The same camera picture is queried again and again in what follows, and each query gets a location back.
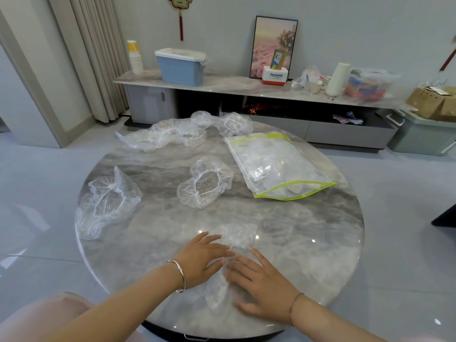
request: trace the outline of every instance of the left hand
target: left hand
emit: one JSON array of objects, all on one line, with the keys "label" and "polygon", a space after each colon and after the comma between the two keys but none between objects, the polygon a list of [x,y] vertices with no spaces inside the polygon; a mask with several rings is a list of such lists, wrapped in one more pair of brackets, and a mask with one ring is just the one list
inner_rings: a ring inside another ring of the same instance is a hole
[{"label": "left hand", "polygon": [[235,255],[228,245],[211,243],[219,240],[221,235],[208,234],[209,232],[203,232],[194,237],[174,257],[182,268],[187,289],[206,282],[225,264],[225,259],[220,259],[208,266],[211,260]]}]

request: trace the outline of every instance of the cabinet drawer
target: cabinet drawer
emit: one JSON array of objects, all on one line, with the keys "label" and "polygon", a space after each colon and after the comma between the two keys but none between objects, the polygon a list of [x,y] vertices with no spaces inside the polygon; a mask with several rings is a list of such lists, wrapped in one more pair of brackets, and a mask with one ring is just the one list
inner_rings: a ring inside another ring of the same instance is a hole
[{"label": "cabinet drawer", "polygon": [[312,121],[304,140],[311,143],[384,149],[395,132],[394,128]]},{"label": "cabinet drawer", "polygon": [[274,118],[271,116],[259,116],[249,115],[252,121],[261,122],[263,124],[280,128],[284,131],[295,135],[301,139],[305,138],[305,134],[311,124],[307,120],[296,120],[296,119],[285,119],[285,118]]}]

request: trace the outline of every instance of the red tassel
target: red tassel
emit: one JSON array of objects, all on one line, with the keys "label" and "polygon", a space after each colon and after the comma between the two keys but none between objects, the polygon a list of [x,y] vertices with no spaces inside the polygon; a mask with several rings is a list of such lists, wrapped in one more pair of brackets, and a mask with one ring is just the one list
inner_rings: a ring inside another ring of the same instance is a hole
[{"label": "red tassel", "polygon": [[179,9],[179,26],[180,26],[180,40],[184,40],[184,27],[182,26],[182,10]]},{"label": "red tassel", "polygon": [[453,52],[450,54],[450,56],[448,57],[448,59],[445,61],[445,63],[443,64],[443,66],[440,68],[439,72],[443,72],[445,70],[445,68],[448,66],[448,64],[451,62],[451,60],[453,60],[453,57],[456,55],[456,49],[453,50]]}]

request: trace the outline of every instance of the green storage box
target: green storage box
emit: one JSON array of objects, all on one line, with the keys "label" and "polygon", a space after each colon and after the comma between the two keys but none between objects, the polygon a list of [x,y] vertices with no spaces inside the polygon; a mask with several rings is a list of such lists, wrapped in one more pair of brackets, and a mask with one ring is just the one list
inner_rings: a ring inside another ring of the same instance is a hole
[{"label": "green storage box", "polygon": [[388,143],[393,151],[445,156],[456,145],[456,123],[427,120],[406,110],[381,109],[377,114],[398,129]]}]

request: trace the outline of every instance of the right hand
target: right hand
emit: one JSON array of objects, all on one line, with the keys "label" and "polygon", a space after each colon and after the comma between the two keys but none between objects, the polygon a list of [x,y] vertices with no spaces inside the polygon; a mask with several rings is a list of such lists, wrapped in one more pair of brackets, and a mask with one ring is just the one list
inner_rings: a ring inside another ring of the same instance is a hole
[{"label": "right hand", "polygon": [[241,311],[284,325],[290,324],[288,310],[299,294],[288,281],[258,250],[249,248],[261,263],[240,254],[235,255],[236,262],[228,265],[230,271],[225,273],[228,282],[244,288],[256,300],[256,304],[235,301],[234,305]]}]

